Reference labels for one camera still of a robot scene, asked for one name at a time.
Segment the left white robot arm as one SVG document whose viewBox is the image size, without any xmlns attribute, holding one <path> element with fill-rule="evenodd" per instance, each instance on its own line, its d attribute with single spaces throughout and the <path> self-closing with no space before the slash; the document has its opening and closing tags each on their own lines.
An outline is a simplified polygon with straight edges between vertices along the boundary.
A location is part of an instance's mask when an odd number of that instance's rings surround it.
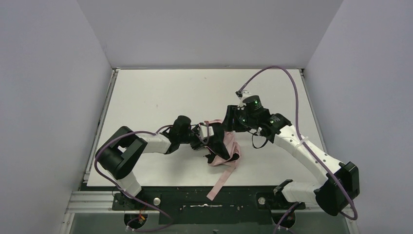
<svg viewBox="0 0 413 234">
<path fill-rule="evenodd" d="M 212 166 L 224 164 L 235 168 L 241 156 L 234 134 L 224 131 L 220 120 L 192 126 L 190 118 L 178 116 L 172 125 L 161 127 L 155 133 L 120 127 L 97 151 L 95 165 L 109 172 L 108 180 L 127 197 L 138 197 L 143 189 L 132 170 L 140 156 L 171 154 L 182 144 L 189 144 L 193 150 L 208 149 L 207 162 Z"/>
</svg>

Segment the pink and black folding umbrella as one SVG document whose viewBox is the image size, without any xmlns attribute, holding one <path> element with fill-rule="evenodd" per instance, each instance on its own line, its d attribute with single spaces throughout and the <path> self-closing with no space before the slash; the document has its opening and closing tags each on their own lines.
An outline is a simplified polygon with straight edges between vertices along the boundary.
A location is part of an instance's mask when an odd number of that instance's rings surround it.
<svg viewBox="0 0 413 234">
<path fill-rule="evenodd" d="M 206 155 L 208 165 L 226 165 L 228 167 L 207 194 L 206 197 L 211 201 L 214 200 L 230 175 L 238 167 L 242 155 L 241 147 L 235 139 L 235 134 L 225 131 L 222 127 L 222 122 L 221 119 L 205 122 L 212 128 L 209 131 L 208 144 L 205 146 L 209 151 L 209 154 Z"/>
</svg>

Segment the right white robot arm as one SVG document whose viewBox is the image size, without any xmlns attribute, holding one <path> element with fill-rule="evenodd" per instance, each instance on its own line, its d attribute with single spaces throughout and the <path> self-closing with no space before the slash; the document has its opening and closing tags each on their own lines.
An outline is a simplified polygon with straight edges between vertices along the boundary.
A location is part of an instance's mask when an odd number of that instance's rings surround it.
<svg viewBox="0 0 413 234">
<path fill-rule="evenodd" d="M 287 151 L 315 177 L 315 183 L 288 179 L 276 187 L 287 202 L 317 204 L 327 214 L 337 216 L 360 194 L 359 169 L 354 163 L 345 164 L 328 155 L 286 117 L 264 108 L 258 95 L 241 97 L 239 105 L 229 105 L 223 128 L 228 132 L 255 130 L 256 136 Z"/>
</svg>

